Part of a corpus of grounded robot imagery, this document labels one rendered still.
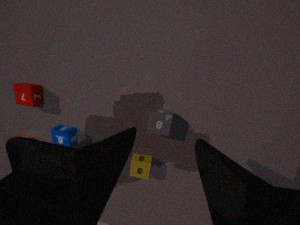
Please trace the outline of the blue block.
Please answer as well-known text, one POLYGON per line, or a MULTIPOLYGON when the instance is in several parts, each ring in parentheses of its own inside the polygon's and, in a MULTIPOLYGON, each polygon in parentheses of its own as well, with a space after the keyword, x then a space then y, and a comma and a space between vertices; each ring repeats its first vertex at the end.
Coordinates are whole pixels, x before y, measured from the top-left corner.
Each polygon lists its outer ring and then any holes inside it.
POLYGON ((77 128, 59 125, 51 129, 53 144, 74 147, 77 142, 77 128))

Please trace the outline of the yellow block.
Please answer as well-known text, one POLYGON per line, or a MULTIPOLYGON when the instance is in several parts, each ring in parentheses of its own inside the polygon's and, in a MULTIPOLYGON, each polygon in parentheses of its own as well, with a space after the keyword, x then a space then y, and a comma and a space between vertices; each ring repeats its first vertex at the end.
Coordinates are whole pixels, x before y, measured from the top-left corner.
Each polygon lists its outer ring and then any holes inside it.
POLYGON ((149 179, 152 156, 133 154, 130 166, 130 175, 142 179, 149 179))

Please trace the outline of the red block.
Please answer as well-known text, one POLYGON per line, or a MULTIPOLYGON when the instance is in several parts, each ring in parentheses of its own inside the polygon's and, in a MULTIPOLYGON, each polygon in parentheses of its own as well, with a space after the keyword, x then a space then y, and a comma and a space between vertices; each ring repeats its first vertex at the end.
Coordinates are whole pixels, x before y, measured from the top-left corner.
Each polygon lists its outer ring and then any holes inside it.
POLYGON ((21 83, 13 84, 16 103, 29 107, 45 104, 43 87, 40 85, 21 83))

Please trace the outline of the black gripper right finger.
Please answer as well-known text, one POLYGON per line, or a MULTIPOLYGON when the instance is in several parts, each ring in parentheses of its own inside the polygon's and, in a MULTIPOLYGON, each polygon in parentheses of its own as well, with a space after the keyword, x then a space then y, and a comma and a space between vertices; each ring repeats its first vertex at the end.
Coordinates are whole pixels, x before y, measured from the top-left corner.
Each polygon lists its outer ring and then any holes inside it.
POLYGON ((300 190, 274 187, 203 139, 195 152, 213 225, 289 225, 300 217, 300 190))

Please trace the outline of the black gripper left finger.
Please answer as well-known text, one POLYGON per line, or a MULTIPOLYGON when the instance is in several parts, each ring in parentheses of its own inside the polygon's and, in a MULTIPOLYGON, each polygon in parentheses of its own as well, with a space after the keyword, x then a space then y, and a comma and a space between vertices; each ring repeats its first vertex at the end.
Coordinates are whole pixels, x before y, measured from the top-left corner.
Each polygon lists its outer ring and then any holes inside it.
POLYGON ((12 170, 69 185, 75 225, 97 225, 132 151, 136 131, 131 127, 80 148, 12 137, 7 140, 6 151, 12 170))

